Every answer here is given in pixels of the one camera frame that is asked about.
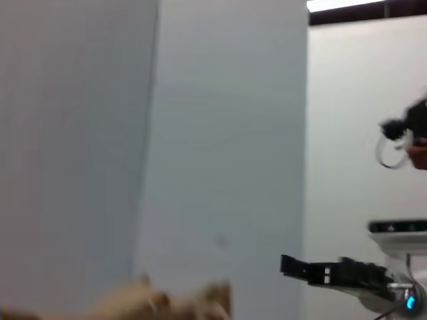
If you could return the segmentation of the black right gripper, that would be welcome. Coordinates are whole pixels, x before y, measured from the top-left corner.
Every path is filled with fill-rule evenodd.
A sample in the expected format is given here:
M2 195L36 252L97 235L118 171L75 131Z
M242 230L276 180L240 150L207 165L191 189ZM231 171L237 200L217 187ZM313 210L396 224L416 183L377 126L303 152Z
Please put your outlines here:
M282 255L280 272L285 277L305 281L311 286L329 286L333 263L308 263L289 255ZM369 291L389 295L388 284L393 282L387 268L341 257L333 267L333 285L340 288Z

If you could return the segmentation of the person hand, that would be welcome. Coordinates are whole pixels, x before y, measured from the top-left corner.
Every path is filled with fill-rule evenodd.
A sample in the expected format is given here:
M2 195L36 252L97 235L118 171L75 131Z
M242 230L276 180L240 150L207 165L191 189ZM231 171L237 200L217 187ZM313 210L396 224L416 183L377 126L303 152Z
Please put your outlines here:
M427 146L424 141L421 145L412 145L407 150L408 158L417 170L427 170Z

